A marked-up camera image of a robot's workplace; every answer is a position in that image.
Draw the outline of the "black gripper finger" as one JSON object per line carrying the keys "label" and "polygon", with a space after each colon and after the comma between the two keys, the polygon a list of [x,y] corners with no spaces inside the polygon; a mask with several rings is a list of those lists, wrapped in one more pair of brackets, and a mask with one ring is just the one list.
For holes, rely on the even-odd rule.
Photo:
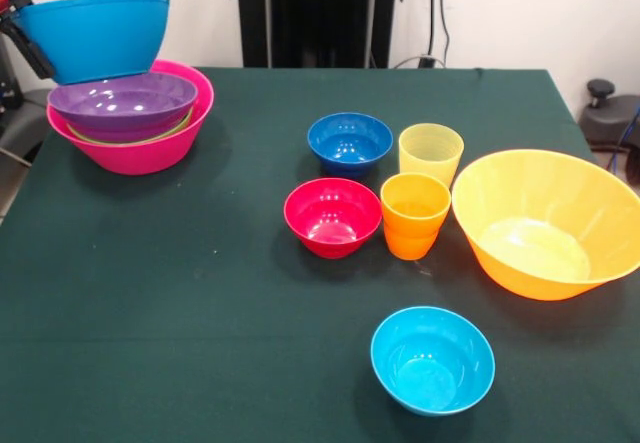
{"label": "black gripper finger", "polygon": [[30,40],[10,18],[1,20],[1,32],[13,42],[40,79],[52,79],[55,76],[53,65],[40,47]]}

